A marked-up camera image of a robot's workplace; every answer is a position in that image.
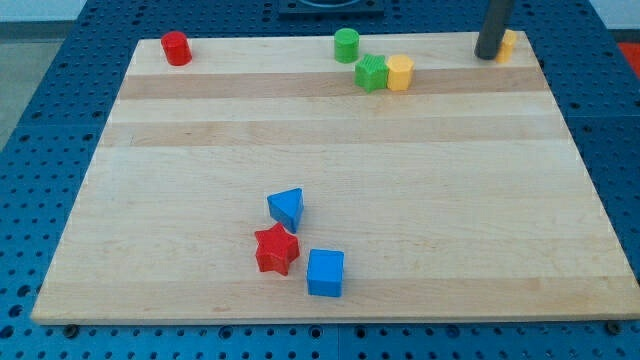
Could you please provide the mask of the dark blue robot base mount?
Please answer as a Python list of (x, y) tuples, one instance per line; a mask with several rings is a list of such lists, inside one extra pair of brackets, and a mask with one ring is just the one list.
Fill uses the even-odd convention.
[(278, 0), (278, 15), (291, 18), (306, 15), (379, 15), (385, 0)]

